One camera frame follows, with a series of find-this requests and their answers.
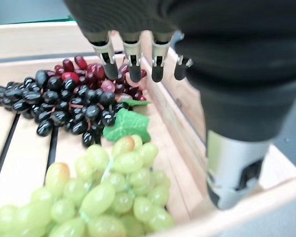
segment green leaf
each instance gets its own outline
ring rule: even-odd
[[[105,127],[103,135],[107,140],[116,142],[124,136],[137,134],[143,142],[148,142],[150,141],[150,135],[147,132],[148,124],[149,117],[121,109],[117,112],[114,126]]]
[[[150,101],[139,101],[139,100],[123,100],[122,102],[127,103],[129,106],[148,105],[151,103]]]

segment robotic hand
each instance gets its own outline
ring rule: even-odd
[[[296,98],[296,0],[64,1],[110,79],[117,67],[108,31],[121,34],[133,81],[141,75],[140,33],[152,32],[155,82],[174,31],[185,34],[175,77],[186,69],[201,91],[210,198],[224,210],[249,193]]]

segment grape bunch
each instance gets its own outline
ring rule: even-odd
[[[82,144],[101,144],[105,126],[113,126],[116,113],[131,109],[123,100],[145,101],[138,87],[126,81],[129,68],[123,64],[116,80],[109,80],[100,64],[87,64],[82,56],[74,57],[78,69],[69,59],[54,71],[39,70],[35,78],[23,83],[0,86],[0,106],[22,114],[38,123],[37,134],[48,136],[52,129],[63,127],[74,135],[82,134]],[[142,70],[142,77],[147,75]]]
[[[70,178],[53,163],[30,203],[0,209],[0,237],[142,237],[174,225],[164,208],[170,180],[152,170],[158,148],[132,135],[118,140],[111,156],[92,145]]]

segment green grape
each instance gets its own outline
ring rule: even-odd
[[[150,170],[141,168],[132,173],[128,180],[129,184],[135,187],[146,185],[150,182]]]
[[[126,181],[124,175],[120,173],[112,173],[110,174],[105,180],[104,183],[108,182],[111,184],[114,188],[115,191],[120,192],[125,189],[126,186]]]
[[[157,186],[148,193],[147,197],[153,204],[164,207],[169,200],[169,189],[165,186]]]
[[[149,220],[149,226],[155,232],[164,231],[174,226],[174,220],[164,208],[156,206]]]
[[[80,207],[85,195],[86,188],[81,179],[71,179],[66,183],[64,187],[64,197],[70,199],[76,207]]]
[[[151,172],[152,179],[156,186],[164,185],[169,188],[171,185],[170,179],[166,175],[166,173],[162,170],[154,170]]]
[[[100,145],[88,147],[86,159],[93,170],[105,170],[110,161],[109,154]]]
[[[0,230],[12,231],[16,225],[18,208],[14,205],[6,205],[0,208]]]
[[[134,201],[134,215],[142,221],[148,222],[153,216],[153,205],[146,197],[136,197]]]
[[[143,160],[137,152],[128,152],[115,159],[113,168],[115,171],[129,174],[139,170],[143,166]]]
[[[46,173],[45,186],[54,197],[60,198],[69,179],[69,167],[65,163],[53,163]]]
[[[51,205],[44,201],[33,201],[19,208],[16,227],[20,231],[46,226],[50,221]]]
[[[120,219],[126,229],[127,237],[142,237],[145,235],[144,227],[133,215],[125,215]]]
[[[138,149],[138,154],[144,161],[144,167],[150,168],[158,154],[158,147],[152,142],[147,142]]]
[[[127,192],[117,193],[111,208],[117,213],[125,213],[133,206],[133,198]]]
[[[31,201],[46,201],[52,205],[55,201],[55,197],[46,187],[41,187],[32,192]]]
[[[80,212],[88,218],[94,218],[105,212],[115,199],[115,189],[108,183],[94,187],[83,199]]]
[[[94,169],[92,168],[86,157],[77,158],[75,160],[74,167],[78,178],[82,179],[84,182],[93,181]]]
[[[70,199],[60,199],[54,203],[50,215],[56,223],[62,224],[74,217],[74,203]]]
[[[101,215],[88,222],[91,237],[126,237],[123,224],[115,217]]]
[[[84,237],[85,223],[81,218],[74,218],[59,225],[49,237]]]
[[[134,135],[131,135],[131,137],[134,139],[134,142],[135,142],[134,151],[138,150],[143,146],[142,138],[139,135],[134,134]]]
[[[131,152],[135,147],[135,141],[131,136],[122,137],[113,145],[112,155],[114,158]]]

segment wooden crate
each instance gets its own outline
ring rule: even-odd
[[[145,96],[153,103],[136,110],[150,117],[148,130],[160,149],[154,168],[165,170],[171,179],[167,209],[177,223],[175,228],[154,236],[212,236],[296,199],[296,168],[276,147],[271,146],[263,164],[259,188],[231,210],[222,212],[212,206],[205,183],[207,159],[202,142],[205,124],[197,103],[198,92],[187,81],[174,79],[176,54],[171,50],[163,82],[152,82],[150,40],[149,33],[142,34],[145,54],[142,68],[147,70],[149,77]],[[118,35],[113,36],[113,42],[116,51],[120,51],[122,44]],[[74,56],[92,51],[75,23],[0,26],[0,84],[10,80],[23,81],[37,70],[52,69],[63,60],[28,60],[29,56],[63,53]],[[99,58],[91,56],[86,60],[98,62]],[[123,55],[117,55],[116,60],[121,64]],[[189,114],[194,109],[196,116]],[[0,107],[0,154],[14,118],[14,114]],[[38,137],[36,127],[33,121],[22,117],[18,120],[0,173],[0,207],[25,204],[30,193],[43,184],[50,137]],[[111,143],[104,139],[102,142],[107,149],[111,147]],[[75,159],[84,152],[80,136],[68,135],[60,129],[56,161],[67,163],[72,175]]]

